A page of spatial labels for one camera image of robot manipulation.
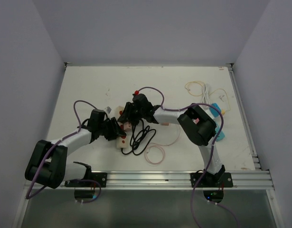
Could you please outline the beige power strip red sockets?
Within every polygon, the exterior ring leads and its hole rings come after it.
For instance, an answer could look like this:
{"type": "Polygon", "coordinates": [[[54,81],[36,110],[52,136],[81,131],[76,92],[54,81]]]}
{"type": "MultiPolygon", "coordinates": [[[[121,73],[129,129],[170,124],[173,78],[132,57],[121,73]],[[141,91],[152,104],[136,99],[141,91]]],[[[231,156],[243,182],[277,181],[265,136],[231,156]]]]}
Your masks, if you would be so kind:
{"type": "MultiPolygon", "coordinates": [[[[115,118],[118,120],[124,110],[123,106],[118,106],[115,109],[115,118]]],[[[117,149],[126,149],[128,148],[128,138],[127,135],[122,135],[116,139],[116,148],[117,149]]]]}

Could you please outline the pink USB adapter plug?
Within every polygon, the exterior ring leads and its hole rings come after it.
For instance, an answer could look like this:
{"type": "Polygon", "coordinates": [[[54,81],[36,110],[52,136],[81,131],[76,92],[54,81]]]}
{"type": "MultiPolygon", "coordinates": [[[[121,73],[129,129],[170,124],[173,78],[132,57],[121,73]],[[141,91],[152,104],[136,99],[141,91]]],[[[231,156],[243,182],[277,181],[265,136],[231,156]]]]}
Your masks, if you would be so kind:
{"type": "Polygon", "coordinates": [[[132,124],[130,122],[125,122],[122,124],[122,128],[125,132],[132,130],[132,124]]]}

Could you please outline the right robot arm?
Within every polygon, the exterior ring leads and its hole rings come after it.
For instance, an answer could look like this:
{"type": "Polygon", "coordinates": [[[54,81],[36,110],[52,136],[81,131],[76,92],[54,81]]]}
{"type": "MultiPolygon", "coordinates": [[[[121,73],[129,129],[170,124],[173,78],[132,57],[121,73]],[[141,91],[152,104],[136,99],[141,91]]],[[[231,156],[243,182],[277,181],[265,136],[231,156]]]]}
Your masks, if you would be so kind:
{"type": "Polygon", "coordinates": [[[134,95],[127,102],[118,121],[137,124],[141,119],[152,124],[171,123],[181,126],[188,139],[199,147],[204,161],[204,173],[200,181],[209,186],[217,186],[222,181],[225,167],[222,164],[215,142],[218,134],[216,122],[202,108],[203,104],[191,104],[183,109],[166,109],[152,105],[144,94],[134,95]]]}

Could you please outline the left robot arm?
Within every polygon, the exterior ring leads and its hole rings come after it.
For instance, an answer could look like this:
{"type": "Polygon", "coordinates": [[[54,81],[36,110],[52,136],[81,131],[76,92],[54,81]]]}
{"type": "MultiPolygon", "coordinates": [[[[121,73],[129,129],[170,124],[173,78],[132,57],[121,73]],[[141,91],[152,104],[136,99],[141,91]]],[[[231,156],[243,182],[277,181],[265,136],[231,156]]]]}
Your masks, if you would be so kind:
{"type": "Polygon", "coordinates": [[[100,136],[112,141],[126,136],[116,118],[106,117],[103,110],[94,109],[87,125],[64,138],[36,143],[25,171],[25,179],[55,189],[64,181],[76,180],[81,186],[91,184],[92,168],[82,162],[68,163],[67,157],[83,146],[91,144],[100,136]]]}

